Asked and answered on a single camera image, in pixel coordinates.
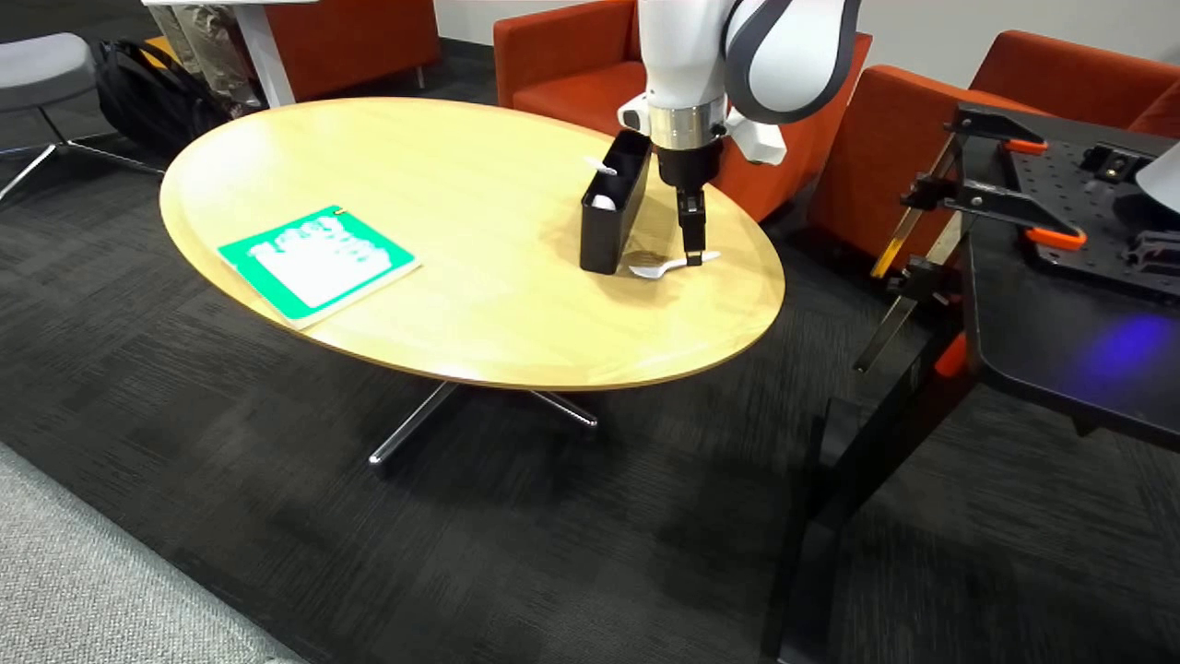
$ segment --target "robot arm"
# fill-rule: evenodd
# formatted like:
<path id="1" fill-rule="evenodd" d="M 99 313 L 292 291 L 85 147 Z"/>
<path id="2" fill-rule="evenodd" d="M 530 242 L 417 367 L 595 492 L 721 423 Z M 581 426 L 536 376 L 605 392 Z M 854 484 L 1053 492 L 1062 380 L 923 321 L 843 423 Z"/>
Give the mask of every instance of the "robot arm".
<path id="1" fill-rule="evenodd" d="M 680 193 L 689 265 L 705 252 L 705 183 L 720 142 L 782 158 L 778 123 L 814 114 L 843 82 L 858 0 L 638 0 L 644 93 L 619 124 L 644 131 Z"/>

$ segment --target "table base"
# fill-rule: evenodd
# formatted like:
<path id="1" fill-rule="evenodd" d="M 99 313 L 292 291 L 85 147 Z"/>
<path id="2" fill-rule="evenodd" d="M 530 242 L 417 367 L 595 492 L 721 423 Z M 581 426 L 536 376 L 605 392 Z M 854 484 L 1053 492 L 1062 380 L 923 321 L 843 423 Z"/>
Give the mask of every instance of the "table base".
<path id="1" fill-rule="evenodd" d="M 456 383 L 434 383 L 428 398 L 419 398 L 410 415 L 370 455 L 372 467 L 382 467 L 404 441 L 410 435 L 431 419 L 431 414 L 456 392 Z M 599 426 L 599 415 L 586 414 L 581 405 L 553 394 L 553 392 L 530 392 L 537 401 L 553 405 L 558 414 L 579 419 L 581 426 Z"/>

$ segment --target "backpack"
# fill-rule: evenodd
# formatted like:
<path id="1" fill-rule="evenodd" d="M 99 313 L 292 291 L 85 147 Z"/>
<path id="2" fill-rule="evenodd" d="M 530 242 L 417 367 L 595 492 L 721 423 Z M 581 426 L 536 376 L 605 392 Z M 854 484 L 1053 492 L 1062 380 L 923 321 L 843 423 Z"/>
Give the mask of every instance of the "backpack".
<path id="1" fill-rule="evenodd" d="M 150 153 L 176 153 L 199 131 L 230 123 L 209 86 L 163 46 L 102 40 L 97 46 L 97 78 L 102 116 Z"/>

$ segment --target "orange armchair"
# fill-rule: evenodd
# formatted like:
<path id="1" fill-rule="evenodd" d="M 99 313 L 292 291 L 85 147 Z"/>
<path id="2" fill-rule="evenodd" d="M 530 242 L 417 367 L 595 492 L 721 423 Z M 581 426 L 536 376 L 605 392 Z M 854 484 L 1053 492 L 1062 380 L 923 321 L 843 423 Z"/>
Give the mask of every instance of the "orange armchair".
<path id="1" fill-rule="evenodd" d="M 782 124 L 790 147 L 782 167 L 744 163 L 739 142 L 726 142 L 715 187 L 757 220 L 793 201 L 826 163 L 866 50 L 869 35 L 858 32 L 841 93 L 820 114 Z M 495 86 L 501 107 L 619 131 L 614 110 L 644 89 L 634 0 L 573 3 L 495 23 Z"/>
<path id="2" fill-rule="evenodd" d="M 431 0 L 316 0 L 267 8 L 296 98 L 331 97 L 442 56 Z"/>
<path id="3" fill-rule="evenodd" d="M 970 89 L 896 66 L 866 66 L 820 177 L 806 220 L 878 257 L 900 200 L 937 158 L 960 103 L 1053 114 L 1180 139 L 1180 66 L 1008 29 Z M 923 212 L 894 265 L 927 254 L 953 210 Z"/>

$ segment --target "wooden table top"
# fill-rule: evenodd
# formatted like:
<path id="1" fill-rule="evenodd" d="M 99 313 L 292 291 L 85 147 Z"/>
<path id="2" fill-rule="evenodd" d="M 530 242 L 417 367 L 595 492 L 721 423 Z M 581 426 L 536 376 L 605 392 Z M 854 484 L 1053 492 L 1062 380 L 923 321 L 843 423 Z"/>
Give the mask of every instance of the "wooden table top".
<path id="1" fill-rule="evenodd" d="M 608 392 L 680 380 L 753 346 L 787 275 L 763 228 L 707 193 L 699 268 L 579 268 L 579 195 L 608 136 L 451 98 L 323 98 L 236 116 L 163 179 L 176 252 L 257 316 L 342 353 L 483 388 Z M 348 206 L 424 265 L 286 324 L 216 246 Z M 681 254 L 675 193 L 648 169 L 630 252 Z"/>

